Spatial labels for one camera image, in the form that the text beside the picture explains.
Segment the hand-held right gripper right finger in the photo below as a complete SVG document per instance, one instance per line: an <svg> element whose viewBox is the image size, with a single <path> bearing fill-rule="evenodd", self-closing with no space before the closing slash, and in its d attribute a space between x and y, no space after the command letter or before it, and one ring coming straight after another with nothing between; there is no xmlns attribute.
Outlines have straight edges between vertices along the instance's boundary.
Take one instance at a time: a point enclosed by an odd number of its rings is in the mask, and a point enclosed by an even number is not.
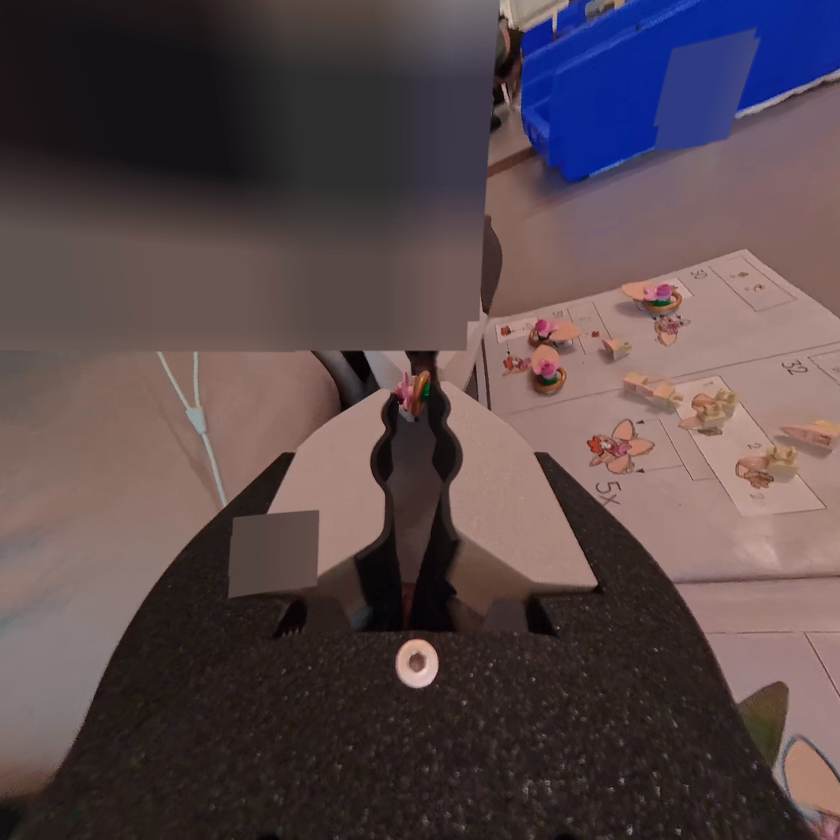
<svg viewBox="0 0 840 840"><path fill-rule="evenodd" d="M441 480L420 569L420 627L470 632L490 616L529 629L539 596L596 591L585 557L532 447L447 382L427 404Z"/></svg>

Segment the printed paper sheet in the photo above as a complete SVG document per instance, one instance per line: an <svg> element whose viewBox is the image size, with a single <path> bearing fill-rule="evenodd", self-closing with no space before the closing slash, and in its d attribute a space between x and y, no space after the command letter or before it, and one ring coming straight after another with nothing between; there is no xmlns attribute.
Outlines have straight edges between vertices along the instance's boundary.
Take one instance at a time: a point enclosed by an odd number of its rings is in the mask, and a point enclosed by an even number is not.
<svg viewBox="0 0 840 840"><path fill-rule="evenodd" d="M839 829L839 581L678 584L812 838Z"/></svg>

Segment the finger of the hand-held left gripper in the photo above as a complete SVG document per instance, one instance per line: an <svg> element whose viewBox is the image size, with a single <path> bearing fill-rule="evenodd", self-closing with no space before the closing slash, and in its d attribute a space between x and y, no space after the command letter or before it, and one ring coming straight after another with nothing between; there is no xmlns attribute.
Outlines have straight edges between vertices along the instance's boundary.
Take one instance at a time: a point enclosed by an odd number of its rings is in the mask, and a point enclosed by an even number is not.
<svg viewBox="0 0 840 840"><path fill-rule="evenodd" d="M449 383L465 392L476 367L488 322L467 322L467 342L463 350L439 350L435 354L434 390Z"/></svg>
<svg viewBox="0 0 840 840"><path fill-rule="evenodd" d="M364 357L380 389L394 393L408 374L408 357L404 351L364 351Z"/></svg>

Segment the tan toy petal piece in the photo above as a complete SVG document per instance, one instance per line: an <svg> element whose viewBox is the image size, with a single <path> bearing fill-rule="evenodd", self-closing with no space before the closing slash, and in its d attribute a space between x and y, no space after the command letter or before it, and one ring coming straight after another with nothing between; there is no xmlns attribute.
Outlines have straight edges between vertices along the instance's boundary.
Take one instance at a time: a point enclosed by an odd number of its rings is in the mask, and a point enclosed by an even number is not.
<svg viewBox="0 0 840 840"><path fill-rule="evenodd" d="M839 423L825 420L783 424L780 433L806 446L829 452L833 452L839 443Z"/></svg>

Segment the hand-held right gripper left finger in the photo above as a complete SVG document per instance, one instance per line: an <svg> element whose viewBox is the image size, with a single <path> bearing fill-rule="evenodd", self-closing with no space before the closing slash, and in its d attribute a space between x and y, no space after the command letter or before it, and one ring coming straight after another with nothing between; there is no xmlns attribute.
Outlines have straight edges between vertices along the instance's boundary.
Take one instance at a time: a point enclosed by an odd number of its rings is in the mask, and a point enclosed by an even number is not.
<svg viewBox="0 0 840 840"><path fill-rule="evenodd" d="M301 444L269 513L318 513L318 547L308 597L333 599L354 629L389 632L403 620L395 504L387 484L399 419L381 389L337 415Z"/></svg>

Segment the blue plastic bin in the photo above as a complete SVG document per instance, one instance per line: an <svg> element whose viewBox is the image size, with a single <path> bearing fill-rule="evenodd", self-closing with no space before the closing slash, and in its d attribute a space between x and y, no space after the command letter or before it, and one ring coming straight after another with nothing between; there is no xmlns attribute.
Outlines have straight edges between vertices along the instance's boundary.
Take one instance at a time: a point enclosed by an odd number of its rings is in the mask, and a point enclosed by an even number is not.
<svg viewBox="0 0 840 840"><path fill-rule="evenodd" d="M626 2L526 58L522 123L574 183L725 140L737 116L838 66L838 2Z"/></svg>

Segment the toy flower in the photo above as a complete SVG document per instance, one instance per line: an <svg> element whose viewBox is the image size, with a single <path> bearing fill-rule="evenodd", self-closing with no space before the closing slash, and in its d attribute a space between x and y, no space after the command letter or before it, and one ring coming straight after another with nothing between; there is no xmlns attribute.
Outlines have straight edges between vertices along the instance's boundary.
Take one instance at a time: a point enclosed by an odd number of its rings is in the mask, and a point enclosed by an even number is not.
<svg viewBox="0 0 840 840"><path fill-rule="evenodd" d="M417 422L427 404L430 387L429 371L421 371L419 374L405 371L394 390L400 416L410 423Z"/></svg>

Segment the toy brick instruction booklet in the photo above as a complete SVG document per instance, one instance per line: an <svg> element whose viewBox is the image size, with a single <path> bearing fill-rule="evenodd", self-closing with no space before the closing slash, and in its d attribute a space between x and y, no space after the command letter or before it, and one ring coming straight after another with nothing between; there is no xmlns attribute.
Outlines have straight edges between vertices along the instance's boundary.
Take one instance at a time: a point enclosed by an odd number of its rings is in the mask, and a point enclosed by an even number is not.
<svg viewBox="0 0 840 840"><path fill-rule="evenodd" d="M633 348L610 361L603 340ZM839 420L838 317L746 249L488 324L479 393L627 527L674 581L838 575L838 446L782 436ZM678 405L627 393L668 382ZM739 405L715 437L679 428L692 398ZM796 447L797 473L765 452Z"/></svg>

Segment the tan petal with yellow brick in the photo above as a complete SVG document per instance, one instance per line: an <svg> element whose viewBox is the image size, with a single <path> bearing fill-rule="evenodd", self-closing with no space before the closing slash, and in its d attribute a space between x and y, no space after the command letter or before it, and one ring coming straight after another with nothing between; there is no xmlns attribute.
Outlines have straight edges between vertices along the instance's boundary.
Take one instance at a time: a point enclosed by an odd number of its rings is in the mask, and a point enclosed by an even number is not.
<svg viewBox="0 0 840 840"><path fill-rule="evenodd" d="M678 427L705 437L719 436L738 405L738 394L727 389L720 389L715 395L699 393L690 403L694 413L681 419Z"/></svg>

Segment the grey desk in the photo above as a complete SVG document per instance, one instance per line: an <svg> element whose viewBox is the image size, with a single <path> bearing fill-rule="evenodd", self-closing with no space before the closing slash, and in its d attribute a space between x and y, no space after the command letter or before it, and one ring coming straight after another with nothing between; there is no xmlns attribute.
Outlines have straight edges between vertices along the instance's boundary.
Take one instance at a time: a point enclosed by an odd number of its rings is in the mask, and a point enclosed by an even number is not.
<svg viewBox="0 0 840 840"><path fill-rule="evenodd" d="M725 141L574 184L532 157L489 179L486 210L502 250L494 316L741 249L838 314L838 84L736 121Z"/></svg>

